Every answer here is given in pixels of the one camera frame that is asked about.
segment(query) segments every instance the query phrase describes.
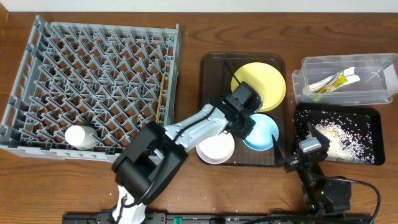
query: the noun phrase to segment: light blue plate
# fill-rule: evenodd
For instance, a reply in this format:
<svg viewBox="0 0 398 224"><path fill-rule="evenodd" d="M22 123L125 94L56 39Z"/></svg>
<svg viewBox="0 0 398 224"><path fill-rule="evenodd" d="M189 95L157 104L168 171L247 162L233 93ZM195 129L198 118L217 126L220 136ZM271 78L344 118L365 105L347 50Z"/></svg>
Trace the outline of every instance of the light blue plate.
<svg viewBox="0 0 398 224"><path fill-rule="evenodd" d="M256 122L251 133L243 142L249 148L264 151L274 146L272 135L275 140L279 138L279 129L275 121L264 114L252 114L250 117Z"/></svg>

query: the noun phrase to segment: wire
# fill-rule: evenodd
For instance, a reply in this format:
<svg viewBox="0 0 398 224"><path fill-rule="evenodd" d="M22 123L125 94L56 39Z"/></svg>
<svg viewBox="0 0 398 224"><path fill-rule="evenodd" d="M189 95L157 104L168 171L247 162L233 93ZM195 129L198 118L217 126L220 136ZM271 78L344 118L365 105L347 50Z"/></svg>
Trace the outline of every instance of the wire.
<svg viewBox="0 0 398 224"><path fill-rule="evenodd" d="M236 80L239 84L241 84L241 82L239 82L239 80L236 78L235 74L231 71L231 68L229 67L228 63L226 62L226 60L225 60L225 54L223 54L223 58L224 58L224 64L223 64L223 81L224 81L224 77L225 77L225 66L226 66L227 69L229 70L229 72L230 72L230 73L232 74L232 76L235 78L235 80ZM189 125L185 126L184 128L182 128L182 129L175 135L175 137L174 137L174 139L173 139L172 142L175 143L176 140L177 140L188 128L191 128L192 126L194 126L194 125L196 125L196 124L198 124L198 123L200 123L200 122L202 122L202 121L208 119L208 118L211 116L211 114L214 112L215 109L216 109L216 107L213 106L213 108L211 109L211 111L210 111L208 114L206 114L206 116L204 116L204 117L202 117L202 118L200 118L200 119L198 119L198 120L196 120L196 121L190 123ZM165 162L162 162L161 165L160 165L160 167L159 167L159 170L158 170L157 173L156 173L156 176L155 176L154 180L152 181L152 183L150 183L150 186L147 188L147 190L145 191L145 193L142 194L142 196L141 196L138 200L135 200L133 203L131 203L131 204L129 204L129 205L126 205L126 204L124 203L124 200L122 200L122 201L121 201L122 207L124 207L124 208L131 208L131 207L133 207L133 206L139 205L139 204L141 203L142 199L150 192L150 190L153 188L153 186L158 182L158 179L159 179L159 177L160 177L160 175L161 175L161 173L162 173L164 167L165 167Z"/></svg>
<svg viewBox="0 0 398 224"><path fill-rule="evenodd" d="M93 221L94 224L95 224L96 218L93 219L93 217L96 216L96 215L98 215L98 214L90 215L90 216L87 218L86 224L90 224L89 221Z"/></svg>
<svg viewBox="0 0 398 224"><path fill-rule="evenodd" d="M358 222L349 222L346 220L339 220L335 218L321 218L321 217L308 217L303 215L289 215L289 216L279 216L279 217L264 217L257 218L255 220L251 220L245 222L243 224L256 224L260 222L269 222L269 221L306 221L306 222L316 222L316 223L337 223L337 224L358 224Z"/></svg>
<svg viewBox="0 0 398 224"><path fill-rule="evenodd" d="M232 77L234 77L234 79L236 80L236 82L240 85L241 82L239 82L238 78L236 78L235 73L232 72L231 68L228 65L228 62L226 61L226 57L225 57L225 53L223 53L223 58L224 58L224 64L223 67L226 66L226 68L228 69L228 71L230 72L230 74L232 75Z"/></svg>
<svg viewBox="0 0 398 224"><path fill-rule="evenodd" d="M152 181L152 183L150 183L149 187L148 187L147 190L144 192L144 194L142 194L142 196L141 196L139 199L134 200L134 202L131 203L131 204L129 204L129 205L126 205L126 204L124 203L124 201L121 201L122 207L124 207L124 208L131 208L131 207L134 207L134 206L139 205L139 204L141 203L142 199L150 192L150 190L153 188L153 186L157 183L157 181L158 181L158 179L159 179L159 177L160 177L160 175L161 175L161 173L162 173L162 170L163 170L164 167L166 166L166 165L165 165L166 163L164 162L164 161L165 161L165 158L163 158L162 163L160 164L159 169L157 170L157 173L156 173L156 175L155 175L154 180Z"/></svg>
<svg viewBox="0 0 398 224"><path fill-rule="evenodd" d="M176 140L182 135L182 133L183 133L184 131L186 131L188 128L191 128L192 126L194 126L194 125L196 125L196 124L198 124L198 123L200 123L200 122L206 120L207 118L209 118L209 117L211 116L211 114L214 112L215 109L216 109L216 107L213 106L213 108L211 109L211 111L210 111L208 114L206 114L206 116L204 116L204 117L202 117L202 118L200 118L200 119L198 119L198 120L196 120L196 121L194 121L194 122L188 124L188 125L185 126L184 128L182 128L182 129L177 133L177 135L174 137L173 143L175 143Z"/></svg>
<svg viewBox="0 0 398 224"><path fill-rule="evenodd" d="M368 186L368 187L372 188L375 191L376 195L377 195L377 205L376 205L376 209L374 210L374 213L372 215L372 219L370 220L369 224L373 224L374 223L374 220L376 219L376 216L377 216L377 213L379 212L380 204L381 204L381 195L380 195L379 190L375 186L373 186L372 184L369 184L367 182L360 181L360 180L341 179L341 178L337 178L337 177L325 177L323 175L314 174L310 170L308 170L308 172L311 175L313 175L314 177L319 178L319 179L323 179L323 180L338 180L338 181L342 181L342 182L349 182L349 183L354 183L354 184L362 184L362 185L365 185L365 186Z"/></svg>
<svg viewBox="0 0 398 224"><path fill-rule="evenodd" d="M272 210L268 213L267 217L270 217L275 211L278 211L278 210L284 211L284 210L281 209L281 208L274 208L274 209L272 209Z"/></svg>
<svg viewBox="0 0 398 224"><path fill-rule="evenodd" d="M122 219L122 212L123 212L123 203L126 200L126 196L123 196L122 199L120 200L120 204L122 206L120 206L120 211L119 211L119 216L118 219L116 220L116 224L118 224L120 222L120 219Z"/></svg>

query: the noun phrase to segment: white cup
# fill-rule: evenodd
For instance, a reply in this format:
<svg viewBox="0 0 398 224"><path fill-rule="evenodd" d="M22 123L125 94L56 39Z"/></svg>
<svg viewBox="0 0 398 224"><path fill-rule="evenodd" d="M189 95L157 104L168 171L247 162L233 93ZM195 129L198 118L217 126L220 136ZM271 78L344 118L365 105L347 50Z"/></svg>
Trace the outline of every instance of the white cup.
<svg viewBox="0 0 398 224"><path fill-rule="evenodd" d="M67 141L67 143L77 149L90 150L97 143L97 140L91 137L90 134L98 136L94 128L88 126L73 125L72 127L67 129L65 133L65 140Z"/></svg>

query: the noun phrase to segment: clear plastic container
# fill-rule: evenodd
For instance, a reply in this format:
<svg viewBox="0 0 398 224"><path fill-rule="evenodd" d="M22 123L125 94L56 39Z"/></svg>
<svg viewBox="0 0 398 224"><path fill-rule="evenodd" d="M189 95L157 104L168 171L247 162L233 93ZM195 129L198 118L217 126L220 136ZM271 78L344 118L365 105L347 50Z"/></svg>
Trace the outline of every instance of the clear plastic container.
<svg viewBox="0 0 398 224"><path fill-rule="evenodd" d="M355 67L360 81L342 86L331 93L313 93L309 84L335 73ZM398 93L398 54L366 54L307 57L302 69L292 74L297 103L329 103L335 105L376 105L392 102Z"/></svg>

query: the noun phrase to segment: plastic container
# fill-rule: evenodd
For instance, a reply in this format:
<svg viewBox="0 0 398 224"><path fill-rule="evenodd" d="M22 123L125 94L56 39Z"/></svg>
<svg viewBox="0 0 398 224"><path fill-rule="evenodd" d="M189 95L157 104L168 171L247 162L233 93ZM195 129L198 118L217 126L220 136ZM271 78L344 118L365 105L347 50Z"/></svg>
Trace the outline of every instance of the plastic container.
<svg viewBox="0 0 398 224"><path fill-rule="evenodd" d="M331 93L313 93L308 85L330 75L355 67L360 81L342 86ZM293 72L293 88L297 103L336 105L377 105L392 102L398 93L398 54L366 54L307 57L302 69Z"/></svg>
<svg viewBox="0 0 398 224"><path fill-rule="evenodd" d="M155 121L163 75L159 124L173 123L181 39L178 25L48 23L37 16L0 125L0 147L22 157L113 162ZM91 151L66 142L73 125L96 130Z"/></svg>

